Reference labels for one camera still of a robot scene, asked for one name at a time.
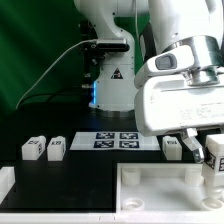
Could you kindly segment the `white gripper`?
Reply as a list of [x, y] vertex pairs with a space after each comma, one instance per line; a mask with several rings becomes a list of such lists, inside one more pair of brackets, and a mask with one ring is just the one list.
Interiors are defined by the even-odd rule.
[[224, 125], [224, 74], [217, 85], [190, 87], [182, 74], [148, 79], [135, 96], [135, 120], [144, 136], [182, 131], [196, 163], [204, 162], [197, 129]]

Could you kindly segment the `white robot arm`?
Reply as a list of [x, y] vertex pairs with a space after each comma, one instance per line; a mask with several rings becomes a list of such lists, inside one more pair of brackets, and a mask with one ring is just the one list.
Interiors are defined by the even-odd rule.
[[222, 0], [74, 0], [100, 64], [90, 108], [133, 114], [144, 136], [178, 133], [196, 162], [198, 131], [224, 125]]

